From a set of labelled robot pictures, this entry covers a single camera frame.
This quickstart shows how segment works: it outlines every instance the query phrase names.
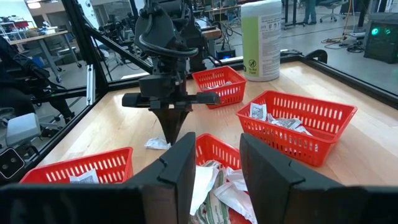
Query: white canister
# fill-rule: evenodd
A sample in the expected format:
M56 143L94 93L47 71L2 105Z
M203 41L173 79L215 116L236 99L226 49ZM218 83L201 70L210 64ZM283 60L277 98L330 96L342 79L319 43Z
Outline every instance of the white canister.
M279 77L282 3L265 0L242 5L245 77L265 82Z

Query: table leg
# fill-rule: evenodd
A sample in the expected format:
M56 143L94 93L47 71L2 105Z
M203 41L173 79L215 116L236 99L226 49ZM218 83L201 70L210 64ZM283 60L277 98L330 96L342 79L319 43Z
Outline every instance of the table leg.
M216 41L215 40L207 40L209 43L209 53L216 57Z
M70 51L70 53L72 54L73 59L75 59L75 62L76 62L76 64L77 64L77 67L81 68L81 64L80 64L79 61L77 60L75 51L72 49L72 47L71 47L71 45L70 45L70 43L69 43L69 41L68 41L67 34L63 34L63 38L65 39L65 42L66 42L67 45L68 45L69 51Z
M61 82L61 76L58 74L57 72L57 66L55 65L54 61L52 60L52 56L47 48L47 46L45 45L45 42L43 39L38 40L39 41L39 45L40 45L40 49L43 51L45 58L47 59L47 61L50 64L50 68L51 71L54 73L55 78L57 79L57 82Z

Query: wooden tabletop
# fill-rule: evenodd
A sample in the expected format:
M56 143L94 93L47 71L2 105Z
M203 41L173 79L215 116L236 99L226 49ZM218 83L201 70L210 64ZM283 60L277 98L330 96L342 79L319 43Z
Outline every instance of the wooden tabletop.
M62 35L62 34L67 34L67 33L68 33L68 31L65 30L65 31L56 32L56 33L53 33L53 34L45 34L45 35L40 35L40 36L37 36L37 37L26 38L26 39L22 39L22 40L13 40L13 41L10 41L10 45L24 44L26 42L40 40L40 39L44 39L44 38L47 38L47 37L53 37L53 36L56 36L56 35Z
M398 185L398 111L358 92L301 62L284 63L280 78L271 82L247 82L242 103L209 110L194 105L179 137L189 131L210 133L238 147L242 133L235 112L265 90L311 96L358 107L358 112L316 171L346 185ZM193 80L188 92L197 92ZM109 92L68 133L40 165L132 146L136 174L164 151L145 149L149 138L162 137L162 128L147 109L124 108L123 94L138 88Z
M221 30L216 27L213 30L202 31L202 34L209 40L218 39L221 36Z

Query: green light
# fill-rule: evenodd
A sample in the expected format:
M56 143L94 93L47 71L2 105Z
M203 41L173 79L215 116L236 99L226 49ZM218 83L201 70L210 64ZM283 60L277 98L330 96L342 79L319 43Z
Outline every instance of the green light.
M379 33L379 28L374 28L372 30L372 35L377 35Z

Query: red plastic basket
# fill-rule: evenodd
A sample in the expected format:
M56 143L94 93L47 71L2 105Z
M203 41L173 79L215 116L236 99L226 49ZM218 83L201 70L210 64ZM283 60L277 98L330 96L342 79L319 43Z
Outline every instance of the red plastic basket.
M132 148L124 147L100 154L57 162L30 170L20 183L69 183L69 177L96 169L102 184L121 183L132 177Z
M250 104L266 104L274 118L298 118L313 136L250 118ZM243 131L262 139L271 147L307 164L319 167L336 144L355 106L316 100L277 91L265 91L236 114Z
M239 150L210 134L202 134L197 137L196 158L198 166L207 161L215 160L220 162L224 167L230 167L234 170L242 169ZM232 208L229 209L229 220L231 224L251 223Z
M213 91L220 96L220 104L207 105L209 109L240 103L243 100L246 79L229 66L223 66L202 72L195 72L192 74L192 76L198 84L200 91ZM228 81L230 81L232 84L221 86ZM214 87L216 85L221 87L212 88L209 90L205 89L206 87Z

